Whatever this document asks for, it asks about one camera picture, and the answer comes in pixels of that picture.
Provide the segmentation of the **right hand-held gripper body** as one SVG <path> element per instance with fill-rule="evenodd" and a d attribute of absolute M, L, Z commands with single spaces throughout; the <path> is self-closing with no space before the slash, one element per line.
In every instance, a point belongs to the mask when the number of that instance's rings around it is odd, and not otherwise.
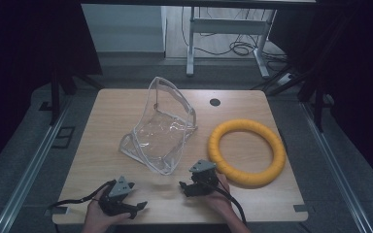
<path fill-rule="evenodd" d="M 190 189 L 193 196 L 211 194 L 218 186 L 216 164 L 208 160 L 198 160 L 190 169 L 193 186 Z"/>

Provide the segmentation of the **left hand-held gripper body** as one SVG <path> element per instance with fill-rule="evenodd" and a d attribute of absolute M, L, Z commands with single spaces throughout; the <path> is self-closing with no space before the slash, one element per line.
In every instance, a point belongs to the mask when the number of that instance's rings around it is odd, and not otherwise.
<path fill-rule="evenodd" d="M 126 196 L 131 192 L 135 183 L 129 183 L 124 176 L 120 176 L 104 190 L 98 200 L 104 214 L 107 216 L 117 216 L 125 212 L 135 212 L 131 205 L 123 202 Z"/>

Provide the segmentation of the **clear plastic zipper bag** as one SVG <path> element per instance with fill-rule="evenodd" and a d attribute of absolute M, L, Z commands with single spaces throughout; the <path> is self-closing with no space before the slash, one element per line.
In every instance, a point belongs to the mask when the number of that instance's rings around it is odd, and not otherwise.
<path fill-rule="evenodd" d="M 170 175 L 178 166 L 186 141 L 198 128 L 196 112 L 169 81 L 155 77 L 138 123 L 124 135 L 119 150 L 151 171 Z"/>

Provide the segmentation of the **person's right hand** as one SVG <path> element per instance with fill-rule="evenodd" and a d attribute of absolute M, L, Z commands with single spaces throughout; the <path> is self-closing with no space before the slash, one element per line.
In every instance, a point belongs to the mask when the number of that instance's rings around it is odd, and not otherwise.
<path fill-rule="evenodd" d="M 218 174 L 218 188 L 229 193 L 229 184 L 224 174 Z M 201 197 L 201 200 L 213 211 L 222 217 L 230 216 L 234 213 L 231 202 L 221 193 L 214 191 L 211 194 Z"/>

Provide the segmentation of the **person's left hand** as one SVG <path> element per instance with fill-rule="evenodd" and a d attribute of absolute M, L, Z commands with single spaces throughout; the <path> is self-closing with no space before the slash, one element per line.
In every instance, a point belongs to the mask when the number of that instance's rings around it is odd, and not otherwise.
<path fill-rule="evenodd" d="M 112 221 L 114 223 L 113 225 L 116 225 L 124 220 L 127 220 L 128 215 L 126 214 L 120 214 L 117 216 L 107 216 L 106 214 L 103 213 L 101 207 L 98 204 L 98 199 L 102 196 L 103 192 L 104 192 L 104 189 L 101 189 L 95 195 L 95 197 L 90 201 L 90 203 L 87 205 L 85 222 L 95 221 L 95 220 Z"/>

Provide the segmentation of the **grey tape strip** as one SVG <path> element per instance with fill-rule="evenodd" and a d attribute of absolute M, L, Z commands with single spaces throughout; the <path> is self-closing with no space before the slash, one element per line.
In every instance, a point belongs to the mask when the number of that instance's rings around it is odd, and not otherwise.
<path fill-rule="evenodd" d="M 53 207 L 50 209 L 46 209 L 44 212 L 45 216 L 53 216 L 53 215 L 66 215 L 69 212 L 68 207 Z"/>
<path fill-rule="evenodd" d="M 305 204 L 304 205 L 293 205 L 293 208 L 297 213 L 300 213 L 300 212 L 314 213 L 315 212 L 315 209 L 313 206 L 309 206 Z"/>

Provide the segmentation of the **black metal stand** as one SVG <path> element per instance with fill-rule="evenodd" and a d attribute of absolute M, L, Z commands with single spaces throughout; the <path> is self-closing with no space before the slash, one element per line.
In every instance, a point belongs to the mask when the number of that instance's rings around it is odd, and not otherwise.
<path fill-rule="evenodd" d="M 324 103 L 323 75 L 318 73 L 319 68 L 317 66 L 313 66 L 311 69 L 305 72 L 296 73 L 295 77 L 290 79 L 288 82 L 270 90 L 270 87 L 277 83 L 278 80 L 284 76 L 284 74 L 292 70 L 293 66 L 287 64 L 273 76 L 253 86 L 252 90 L 258 89 L 264 91 L 268 96 L 276 96 L 290 89 L 291 87 L 302 83 L 302 86 L 297 94 L 297 99 L 304 103 L 309 101 L 311 97 L 315 98 L 313 103 L 313 122 L 318 130 L 323 132 L 322 110 L 325 107 L 328 107 L 328 104 Z"/>
<path fill-rule="evenodd" d="M 54 125 L 60 119 L 60 90 L 66 95 L 75 95 L 78 90 L 73 78 L 78 78 L 97 90 L 104 88 L 103 84 L 72 66 L 54 65 L 51 71 L 51 100 L 44 102 L 40 108 L 41 111 L 51 111 L 50 125 Z"/>

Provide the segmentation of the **white power strip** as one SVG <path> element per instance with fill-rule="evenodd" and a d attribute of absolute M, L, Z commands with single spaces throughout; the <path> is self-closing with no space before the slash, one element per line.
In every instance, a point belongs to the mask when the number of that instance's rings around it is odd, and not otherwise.
<path fill-rule="evenodd" d="M 286 73 L 285 75 L 283 75 L 278 81 L 277 81 L 277 84 L 278 85 L 284 85 L 286 83 L 288 83 L 289 81 L 291 81 L 293 78 L 293 74 L 291 73 Z"/>

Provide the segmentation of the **dark curtain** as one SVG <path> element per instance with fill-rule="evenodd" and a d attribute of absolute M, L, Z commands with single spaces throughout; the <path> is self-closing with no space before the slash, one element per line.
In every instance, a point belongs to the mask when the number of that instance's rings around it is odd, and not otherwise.
<path fill-rule="evenodd" d="M 271 41 L 298 71 L 319 68 L 331 114 L 373 169 L 373 0 L 317 1 L 278 11 Z"/>
<path fill-rule="evenodd" d="M 30 106 L 32 92 L 59 78 L 102 73 L 84 0 L 0 0 L 0 152 Z"/>

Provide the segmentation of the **aluminium floor rail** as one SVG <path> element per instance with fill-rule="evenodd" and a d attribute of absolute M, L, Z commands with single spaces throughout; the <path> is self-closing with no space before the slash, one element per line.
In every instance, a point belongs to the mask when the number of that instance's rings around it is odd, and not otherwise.
<path fill-rule="evenodd" d="M 305 103 L 300 103 L 299 106 L 308 122 L 310 130 L 315 137 L 317 145 L 322 152 L 322 156 L 327 163 L 328 170 L 335 180 L 338 189 L 351 213 L 359 233 L 373 233 L 373 227 L 367 217 L 367 214 L 358 200 L 356 193 L 350 186 L 350 183 L 342 171 L 342 168 L 339 165 L 338 160 L 336 159 L 327 139 L 315 124 L 311 109 Z"/>
<path fill-rule="evenodd" d="M 58 119 L 49 127 L 45 137 L 35 153 L 33 154 L 30 162 L 28 163 L 25 171 L 23 172 L 15 190 L 9 198 L 5 208 L 0 215 L 0 233 L 9 233 L 17 215 L 35 182 L 39 171 L 41 170 L 44 161 L 51 149 L 60 127 L 69 112 L 70 106 L 73 102 L 73 97 L 66 97 L 61 105 L 61 110 Z"/>

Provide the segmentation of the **white metal desk frame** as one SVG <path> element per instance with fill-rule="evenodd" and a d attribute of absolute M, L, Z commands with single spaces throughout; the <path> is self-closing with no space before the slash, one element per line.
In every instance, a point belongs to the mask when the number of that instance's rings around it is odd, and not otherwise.
<path fill-rule="evenodd" d="M 192 76 L 194 74 L 194 52 L 196 50 L 196 47 L 194 46 L 195 34 L 215 33 L 224 35 L 255 35 L 259 36 L 260 39 L 256 43 L 253 50 L 253 55 L 261 76 L 264 79 L 268 79 L 269 72 L 262 55 L 276 11 L 267 10 L 266 14 L 266 20 L 205 18 L 196 17 L 195 8 L 191 7 L 186 53 L 186 74 L 188 76 Z"/>

